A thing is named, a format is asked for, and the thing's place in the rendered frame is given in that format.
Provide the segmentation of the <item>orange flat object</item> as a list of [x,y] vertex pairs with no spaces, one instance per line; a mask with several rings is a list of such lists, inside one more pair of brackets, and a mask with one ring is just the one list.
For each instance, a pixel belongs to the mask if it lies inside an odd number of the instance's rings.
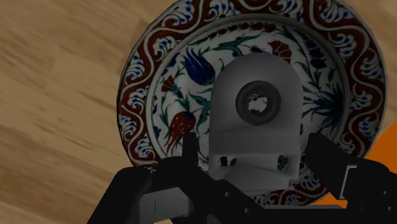
[[[381,162],[390,171],[397,173],[397,120],[378,137],[366,158]],[[346,208],[347,201],[337,200],[329,193],[312,205],[339,205]]]

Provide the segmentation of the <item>floral patterned ceramic plate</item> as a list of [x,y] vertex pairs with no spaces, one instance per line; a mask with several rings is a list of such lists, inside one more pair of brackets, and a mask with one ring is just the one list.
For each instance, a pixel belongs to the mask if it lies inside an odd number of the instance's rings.
[[249,53],[284,59],[303,89],[299,177],[286,190],[250,195],[267,205],[306,206],[328,189],[305,164],[311,133],[364,157],[379,133],[387,75],[372,32],[342,0],[178,0],[145,31],[123,70],[118,127],[132,164],[155,171],[198,140],[209,170],[211,92],[231,61]]

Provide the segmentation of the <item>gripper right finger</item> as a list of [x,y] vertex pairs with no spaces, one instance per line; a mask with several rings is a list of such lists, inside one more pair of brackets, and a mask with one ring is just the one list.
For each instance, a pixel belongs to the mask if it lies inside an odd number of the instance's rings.
[[341,222],[397,224],[397,173],[374,160],[353,157],[320,133],[311,133],[305,164],[338,200]]

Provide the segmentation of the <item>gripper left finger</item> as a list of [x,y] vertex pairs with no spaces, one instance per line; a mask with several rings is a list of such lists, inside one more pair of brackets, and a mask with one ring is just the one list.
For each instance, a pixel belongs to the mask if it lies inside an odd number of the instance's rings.
[[226,180],[198,167],[194,133],[183,154],[163,159],[155,172],[126,167],[111,180],[87,224],[263,224],[264,209]]

